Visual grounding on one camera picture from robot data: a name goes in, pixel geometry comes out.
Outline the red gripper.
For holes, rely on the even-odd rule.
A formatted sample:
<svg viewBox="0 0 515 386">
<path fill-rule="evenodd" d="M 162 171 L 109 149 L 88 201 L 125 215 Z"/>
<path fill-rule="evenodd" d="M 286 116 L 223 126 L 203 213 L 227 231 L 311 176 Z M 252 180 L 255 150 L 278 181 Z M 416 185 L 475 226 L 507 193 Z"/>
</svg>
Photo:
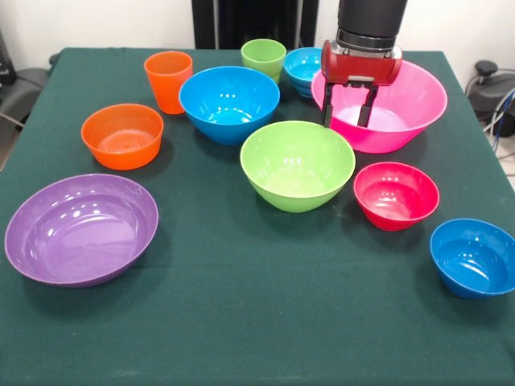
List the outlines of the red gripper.
<svg viewBox="0 0 515 386">
<path fill-rule="evenodd" d="M 361 82 L 371 84 L 364 104 L 360 108 L 357 124 L 369 125 L 378 85 L 391 85 L 402 66 L 402 50 L 393 47 L 388 51 L 360 51 L 340 46 L 335 40 L 326 40 L 321 54 L 321 72 L 327 81 L 324 85 L 322 125 L 329 128 L 332 120 L 332 92 L 334 84 Z"/>
</svg>

